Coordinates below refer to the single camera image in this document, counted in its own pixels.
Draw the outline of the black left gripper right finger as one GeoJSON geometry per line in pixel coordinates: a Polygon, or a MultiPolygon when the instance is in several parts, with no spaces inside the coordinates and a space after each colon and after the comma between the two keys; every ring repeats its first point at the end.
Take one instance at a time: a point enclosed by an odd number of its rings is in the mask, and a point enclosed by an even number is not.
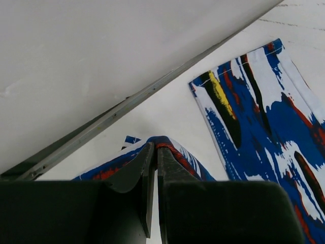
{"type": "Polygon", "coordinates": [[[304,243],[287,193],[270,181],[200,181],[158,150],[163,243],[304,243]]]}

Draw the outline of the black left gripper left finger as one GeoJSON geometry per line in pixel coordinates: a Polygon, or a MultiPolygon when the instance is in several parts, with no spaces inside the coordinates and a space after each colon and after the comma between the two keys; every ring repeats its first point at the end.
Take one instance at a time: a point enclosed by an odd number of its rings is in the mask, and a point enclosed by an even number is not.
{"type": "Polygon", "coordinates": [[[1,183],[1,243],[145,243],[152,143],[106,180],[1,183]]]}

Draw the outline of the blue patterned trousers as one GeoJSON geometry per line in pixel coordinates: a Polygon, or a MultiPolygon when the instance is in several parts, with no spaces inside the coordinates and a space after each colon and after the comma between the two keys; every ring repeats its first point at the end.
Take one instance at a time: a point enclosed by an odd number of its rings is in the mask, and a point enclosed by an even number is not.
{"type": "MultiPolygon", "coordinates": [[[[304,243],[324,243],[324,109],[280,39],[209,70],[189,88],[227,173],[226,181],[270,181],[287,193],[304,243]]],[[[167,136],[127,138],[117,157],[76,177],[105,180],[147,143],[168,148],[200,181],[216,181],[167,136]]]]}

